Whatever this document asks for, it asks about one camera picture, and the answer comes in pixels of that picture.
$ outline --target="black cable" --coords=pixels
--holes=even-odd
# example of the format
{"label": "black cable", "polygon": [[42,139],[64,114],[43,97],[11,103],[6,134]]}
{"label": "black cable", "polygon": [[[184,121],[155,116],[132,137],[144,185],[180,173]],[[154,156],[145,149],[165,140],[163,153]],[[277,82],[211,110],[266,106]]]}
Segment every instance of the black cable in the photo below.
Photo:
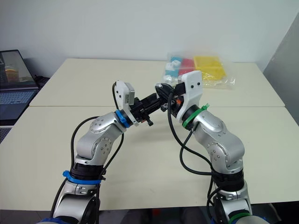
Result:
{"label": "black cable", "polygon": [[97,184],[97,193],[96,193],[96,198],[95,198],[95,204],[96,204],[96,217],[95,217],[95,224],[99,224],[99,208],[100,208],[100,184]]}
{"label": "black cable", "polygon": [[220,191],[221,190],[221,187],[218,187],[216,190],[214,190],[210,195],[209,195],[209,197],[207,198],[207,202],[206,202],[206,212],[207,212],[207,214],[208,214],[208,216],[209,216],[209,218],[210,218],[210,220],[212,220],[212,215],[211,215],[211,212],[210,212],[210,206],[209,206],[209,204],[210,204],[210,201],[211,201],[211,199],[212,199],[212,197],[218,192],[218,191]]}
{"label": "black cable", "polygon": [[56,207],[56,203],[57,203],[57,200],[58,200],[58,197],[60,195],[60,192],[62,190],[62,188],[64,187],[64,184],[66,182],[67,178],[64,179],[64,181],[61,183],[56,195],[55,195],[55,199],[53,201],[53,204],[52,204],[52,208],[51,208],[51,213],[50,213],[50,218],[53,218],[53,215],[54,215],[54,210],[55,210],[55,207]]}
{"label": "black cable", "polygon": [[116,102],[116,98],[115,98],[115,92],[114,92],[114,88],[116,87],[116,82],[113,83],[112,85],[112,94],[113,94],[113,100],[114,100],[114,104],[116,106],[116,109],[118,110],[118,105],[117,105],[117,102]]}
{"label": "black cable", "polygon": [[198,175],[211,175],[212,173],[211,172],[200,172],[200,171],[196,171],[196,170],[193,170],[193,169],[190,169],[189,167],[187,167],[183,161],[183,150],[184,150],[184,146],[187,144],[187,141],[191,138],[192,136],[192,133],[193,131],[191,130],[190,133],[188,134],[188,137],[186,138],[186,140],[184,141],[182,147],[181,147],[181,150],[179,152],[179,160],[182,164],[182,166],[188,170],[189,172],[193,173],[193,174],[198,174]]}
{"label": "black cable", "polygon": [[207,198],[209,198],[209,196],[211,194],[212,186],[213,186],[213,177],[211,176],[210,186],[209,186],[209,190],[207,192]]}
{"label": "black cable", "polygon": [[84,121],[82,121],[74,130],[73,135],[71,136],[71,169],[74,167],[74,161],[75,161],[75,155],[74,155],[74,140],[75,140],[75,136],[77,131],[79,130],[79,128],[85,123],[88,122],[89,120],[92,119],[96,119],[97,117],[91,117],[91,118],[87,118]]}
{"label": "black cable", "polygon": [[204,159],[210,165],[210,167],[212,168],[211,162],[206,157],[204,157],[200,153],[197,153],[197,152],[193,151],[192,149],[188,148],[187,146],[184,146],[183,143],[181,142],[181,140],[178,138],[178,136],[176,134],[176,131],[174,130],[172,119],[171,119],[171,101],[172,101],[172,96],[173,96],[173,93],[171,92],[169,94],[169,96],[168,96],[167,117],[168,117],[168,123],[169,123],[169,126],[170,126],[170,130],[171,130],[171,132],[172,132],[175,140],[178,142],[178,144],[181,147],[183,147],[184,149],[186,149],[188,152],[190,152],[190,153],[192,153],[194,155],[197,155],[200,158]]}
{"label": "black cable", "polygon": [[107,170],[107,167],[109,166],[109,164],[112,162],[112,160],[114,159],[114,157],[116,156],[116,154],[118,153],[118,151],[120,150],[121,146],[122,146],[122,143],[123,143],[123,140],[124,140],[124,133],[121,135],[121,142],[120,144],[118,145],[116,151],[114,152],[114,154],[111,156],[110,160],[107,162],[107,164],[105,165],[105,167],[103,168],[101,174],[100,174],[100,177],[104,174],[104,172]]}

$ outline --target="blue cable tie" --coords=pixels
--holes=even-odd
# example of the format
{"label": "blue cable tie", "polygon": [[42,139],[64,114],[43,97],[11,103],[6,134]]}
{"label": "blue cable tie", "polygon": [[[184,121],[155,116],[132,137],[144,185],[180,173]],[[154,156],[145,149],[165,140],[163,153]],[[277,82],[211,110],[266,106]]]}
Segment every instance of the blue cable tie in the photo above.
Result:
{"label": "blue cable tie", "polygon": [[94,180],[94,181],[85,181],[85,180],[78,180],[73,177],[71,177],[70,172],[68,170],[65,170],[62,173],[62,176],[65,176],[70,182],[77,183],[77,184],[87,184],[87,185],[94,185],[101,183],[101,180]]}
{"label": "blue cable tie", "polygon": [[121,112],[119,110],[116,110],[115,112],[118,118],[121,120],[121,123],[123,123],[126,128],[129,128],[130,125],[127,123],[126,118],[121,114]]}

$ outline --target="green ring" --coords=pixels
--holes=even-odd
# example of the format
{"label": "green ring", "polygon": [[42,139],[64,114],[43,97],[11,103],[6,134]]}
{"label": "green ring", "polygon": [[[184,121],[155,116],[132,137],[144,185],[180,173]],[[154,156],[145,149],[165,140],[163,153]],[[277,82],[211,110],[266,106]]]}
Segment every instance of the green ring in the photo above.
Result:
{"label": "green ring", "polygon": [[232,224],[232,222],[235,221],[237,218],[242,218],[242,217],[245,217],[245,216],[250,216],[250,214],[247,213],[247,212],[238,213],[238,214],[232,216],[232,217],[229,219],[228,224]]}
{"label": "green ring", "polygon": [[196,111],[194,111],[184,122],[183,122],[183,127],[186,128],[186,126],[188,125],[188,123],[195,118],[200,112],[202,112],[203,109],[197,109]]}

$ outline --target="white table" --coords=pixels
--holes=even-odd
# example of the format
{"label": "white table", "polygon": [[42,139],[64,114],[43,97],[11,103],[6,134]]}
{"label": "white table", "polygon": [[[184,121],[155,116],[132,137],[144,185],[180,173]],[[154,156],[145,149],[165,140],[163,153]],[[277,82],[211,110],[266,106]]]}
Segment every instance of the white table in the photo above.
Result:
{"label": "white table", "polygon": [[[70,139],[77,124],[113,107],[29,107],[0,145],[1,209],[49,210],[70,168]],[[299,127],[284,107],[210,107],[245,145],[244,174],[252,203],[299,200],[296,164]],[[102,210],[206,204],[209,177],[193,175],[179,163],[179,146],[166,113],[151,116],[125,133],[124,144],[100,188]],[[88,129],[85,124],[75,142]],[[188,132],[175,122],[181,139]],[[192,149],[207,155],[194,138]],[[196,156],[187,165],[208,171]]]}
{"label": "white table", "polygon": [[[112,84],[129,82],[142,99],[155,92],[165,62],[67,59],[30,106],[114,106]],[[284,106],[254,63],[231,63],[233,90],[204,89],[201,104],[212,106]]]}

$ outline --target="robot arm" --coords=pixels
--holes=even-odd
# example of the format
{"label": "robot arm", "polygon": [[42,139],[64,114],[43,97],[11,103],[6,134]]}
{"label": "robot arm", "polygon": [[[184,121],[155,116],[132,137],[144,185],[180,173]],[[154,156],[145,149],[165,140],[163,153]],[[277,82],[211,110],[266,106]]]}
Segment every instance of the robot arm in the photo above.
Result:
{"label": "robot arm", "polygon": [[187,130],[193,130],[196,140],[208,151],[212,163],[212,177],[217,188],[214,208],[217,222],[228,224],[266,223],[253,217],[247,184],[243,178],[244,145],[230,133],[222,120],[207,106],[198,107],[202,94],[200,71],[182,76],[175,87],[157,84],[156,92],[143,100],[134,98],[134,89],[118,81],[115,96],[120,110],[96,118],[89,131],[77,144],[77,156],[71,171],[65,171],[67,181],[59,195],[53,217],[68,223],[94,223],[96,218],[96,189],[103,179],[103,169],[113,142],[132,125],[147,121],[149,115],[161,108],[171,114]]}

